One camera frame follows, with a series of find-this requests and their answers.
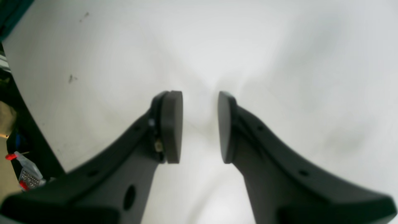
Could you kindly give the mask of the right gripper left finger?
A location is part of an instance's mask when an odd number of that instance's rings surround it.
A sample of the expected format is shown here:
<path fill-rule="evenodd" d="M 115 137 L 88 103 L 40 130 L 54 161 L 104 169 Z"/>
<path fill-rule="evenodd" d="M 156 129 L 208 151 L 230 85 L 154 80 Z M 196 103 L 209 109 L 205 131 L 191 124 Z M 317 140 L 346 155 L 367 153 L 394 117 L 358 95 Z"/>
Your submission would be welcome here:
<path fill-rule="evenodd" d="M 114 143 L 43 187 L 7 197 L 2 224 L 139 224 L 155 170 L 178 164 L 183 94 L 163 91 Z"/>

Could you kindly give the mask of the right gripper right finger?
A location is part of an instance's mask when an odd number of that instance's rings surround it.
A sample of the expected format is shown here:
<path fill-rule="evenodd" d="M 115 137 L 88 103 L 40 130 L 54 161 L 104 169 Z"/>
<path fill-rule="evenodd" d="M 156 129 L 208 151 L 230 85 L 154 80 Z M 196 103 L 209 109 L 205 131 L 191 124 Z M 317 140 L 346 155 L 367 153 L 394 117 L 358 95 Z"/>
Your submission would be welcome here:
<path fill-rule="evenodd" d="M 386 224 L 397 215 L 391 196 L 304 159 L 226 91 L 218 123 L 223 162 L 243 176 L 257 224 Z"/>

